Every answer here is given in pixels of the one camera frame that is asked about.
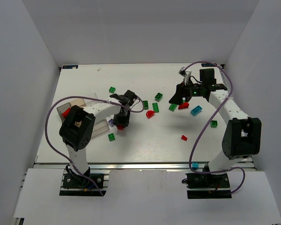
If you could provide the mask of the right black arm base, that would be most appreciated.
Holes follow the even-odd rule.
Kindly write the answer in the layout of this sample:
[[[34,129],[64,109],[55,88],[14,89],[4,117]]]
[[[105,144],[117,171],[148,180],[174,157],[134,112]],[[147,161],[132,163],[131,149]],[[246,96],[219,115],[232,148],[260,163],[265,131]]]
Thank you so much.
[[[226,173],[186,173],[182,179],[186,184],[188,199],[230,199],[232,198],[229,178]]]

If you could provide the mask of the red round lego piece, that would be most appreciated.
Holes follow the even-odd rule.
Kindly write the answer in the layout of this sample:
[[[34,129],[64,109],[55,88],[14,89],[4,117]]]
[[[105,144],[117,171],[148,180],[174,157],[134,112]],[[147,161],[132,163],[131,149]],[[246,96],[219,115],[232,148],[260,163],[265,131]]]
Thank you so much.
[[[155,112],[152,111],[152,110],[148,110],[148,111],[146,112],[146,117],[147,117],[148,119],[152,118],[154,115],[155,115]]]

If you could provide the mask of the red arched lego brick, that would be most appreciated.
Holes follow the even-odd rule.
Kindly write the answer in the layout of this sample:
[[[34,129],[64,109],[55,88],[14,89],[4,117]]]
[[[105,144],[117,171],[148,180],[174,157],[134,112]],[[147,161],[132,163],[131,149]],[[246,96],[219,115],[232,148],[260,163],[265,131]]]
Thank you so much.
[[[188,102],[184,102],[183,104],[178,106],[178,109],[182,110],[182,109],[187,109],[188,107],[189,107],[189,103]]]

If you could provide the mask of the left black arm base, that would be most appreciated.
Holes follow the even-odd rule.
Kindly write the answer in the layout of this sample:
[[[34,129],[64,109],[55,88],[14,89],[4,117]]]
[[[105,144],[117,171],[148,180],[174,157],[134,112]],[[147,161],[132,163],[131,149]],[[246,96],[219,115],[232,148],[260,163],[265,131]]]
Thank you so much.
[[[108,187],[109,175],[104,173],[90,173],[89,177],[96,183],[98,190],[94,183],[89,179],[81,177],[71,170],[65,170],[59,195],[60,196],[88,196],[88,197],[103,197],[106,194]]]

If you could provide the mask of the small red lego brick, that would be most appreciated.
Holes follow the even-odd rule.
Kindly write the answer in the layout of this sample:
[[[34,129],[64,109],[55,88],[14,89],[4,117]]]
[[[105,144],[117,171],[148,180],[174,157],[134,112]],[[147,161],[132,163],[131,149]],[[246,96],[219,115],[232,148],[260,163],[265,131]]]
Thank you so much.
[[[123,127],[122,125],[118,125],[118,126],[117,126],[117,129],[118,129],[118,130],[123,130],[124,127]]]

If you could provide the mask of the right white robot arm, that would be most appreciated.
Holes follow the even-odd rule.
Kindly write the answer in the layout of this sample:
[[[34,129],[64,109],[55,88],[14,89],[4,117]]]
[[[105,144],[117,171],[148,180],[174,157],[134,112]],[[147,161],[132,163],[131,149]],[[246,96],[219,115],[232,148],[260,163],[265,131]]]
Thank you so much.
[[[169,103],[181,105],[192,97],[203,97],[216,108],[226,124],[221,152],[208,162],[208,170],[225,173],[244,158],[257,155],[260,151],[261,120],[244,113],[230,97],[227,87],[217,83],[214,68],[200,69],[200,81],[192,82],[191,73],[182,68],[179,72],[184,80],[176,86]]]

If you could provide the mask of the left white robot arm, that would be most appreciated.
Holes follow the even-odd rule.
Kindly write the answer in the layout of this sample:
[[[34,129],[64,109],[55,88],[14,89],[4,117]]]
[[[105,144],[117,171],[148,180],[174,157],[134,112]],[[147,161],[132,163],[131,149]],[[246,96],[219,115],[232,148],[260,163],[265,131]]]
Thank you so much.
[[[113,116],[113,124],[116,127],[126,128],[129,125],[131,106],[136,99],[137,95],[127,90],[123,95],[112,94],[110,99],[92,106],[71,107],[59,135],[68,149],[70,169],[74,173],[85,176],[89,173],[86,147],[91,140],[94,125]]]

